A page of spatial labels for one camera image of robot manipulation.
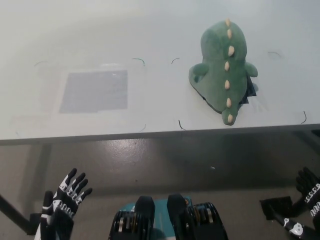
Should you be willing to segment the robot left five-finger hand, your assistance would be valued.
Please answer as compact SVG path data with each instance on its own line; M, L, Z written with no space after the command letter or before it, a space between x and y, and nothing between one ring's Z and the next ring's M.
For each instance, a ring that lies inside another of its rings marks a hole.
M76 176L73 168L62 180L56 192L44 194L40 222L34 238L36 240L69 240L74 227L74 217L84 199L93 189L83 188L88 184L83 172Z

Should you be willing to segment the robot right five-finger hand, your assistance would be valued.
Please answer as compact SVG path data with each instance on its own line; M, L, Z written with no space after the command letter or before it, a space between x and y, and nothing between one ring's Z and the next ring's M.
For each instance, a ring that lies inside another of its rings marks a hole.
M296 189L301 198L293 203L290 196L268 198L260 204L267 220L276 220L296 240L320 238L320 178L307 167L298 172ZM314 228L292 220L308 210Z

